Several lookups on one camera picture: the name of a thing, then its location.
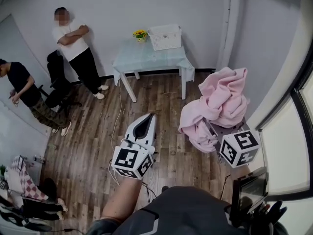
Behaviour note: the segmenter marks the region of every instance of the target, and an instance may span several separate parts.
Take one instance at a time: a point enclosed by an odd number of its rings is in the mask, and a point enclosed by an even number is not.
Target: white plastic basket
[[[181,47],[181,28],[178,24],[151,27],[148,34],[154,50]]]

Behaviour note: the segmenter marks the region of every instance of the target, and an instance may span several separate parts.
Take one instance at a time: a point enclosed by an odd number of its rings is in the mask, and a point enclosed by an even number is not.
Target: wooden floor
[[[156,152],[159,155],[144,178],[157,195],[163,186],[195,186],[219,198],[225,176],[231,173],[228,165],[218,163],[215,152],[198,151],[178,132],[181,109],[199,99],[198,85],[207,76],[208,73],[196,73],[195,82],[187,83],[184,101],[177,73],[142,76],[138,81],[128,77],[137,103],[131,101],[121,84],[122,112],[116,124],[113,147],[120,144],[128,125],[135,119],[148,112],[157,114]],[[120,90],[113,79],[106,80],[105,84],[110,88],[105,91],[104,100],[96,99],[85,86],[77,85],[77,100],[83,106],[71,109],[69,133],[64,138],[60,132],[50,137],[49,144],[56,145],[57,149],[48,145],[41,180],[52,178],[57,184],[58,196],[68,206],[65,220],[53,223],[56,230],[75,228],[85,233],[91,223],[99,219],[108,197],[117,187],[108,173],[108,166],[113,155],[111,137],[120,110]],[[232,180],[229,178],[223,200],[230,202],[231,195]],[[142,188],[136,208],[147,203],[146,190]]]

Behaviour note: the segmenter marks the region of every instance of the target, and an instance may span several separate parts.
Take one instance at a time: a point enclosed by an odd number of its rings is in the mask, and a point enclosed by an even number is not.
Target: white table
[[[183,46],[154,51],[150,39],[145,43],[138,43],[135,38],[126,40],[113,63],[114,82],[117,85],[119,78],[121,78],[132,101],[137,102],[125,72],[134,72],[136,79],[139,80],[138,71],[166,70],[169,66],[179,68],[181,99],[184,100],[186,99],[186,82],[194,80],[195,68],[187,59]]]

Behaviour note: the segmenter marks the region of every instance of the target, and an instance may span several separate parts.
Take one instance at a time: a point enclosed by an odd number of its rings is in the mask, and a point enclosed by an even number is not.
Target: baseboard
[[[158,74],[169,74],[169,73],[178,73],[179,70],[178,69],[171,69],[171,70],[151,70],[151,71],[140,71],[139,75],[143,76],[143,75],[158,75]],[[195,73],[201,73],[201,72],[215,72],[214,68],[198,68],[195,69]],[[126,73],[125,76],[134,76],[134,73]],[[101,76],[101,79],[111,79],[114,78],[113,75],[109,75],[109,76]],[[81,84],[81,81],[76,81],[76,82],[72,82],[71,85],[77,85],[77,84]]]

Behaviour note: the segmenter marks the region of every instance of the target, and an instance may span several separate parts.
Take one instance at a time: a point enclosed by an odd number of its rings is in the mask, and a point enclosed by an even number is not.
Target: pink blanket
[[[215,151],[217,140],[211,135],[204,118],[228,128],[238,124],[246,113],[249,100],[242,95],[247,70],[228,67],[209,75],[199,89],[202,97],[183,107],[179,132],[189,136],[190,142],[202,152]]]

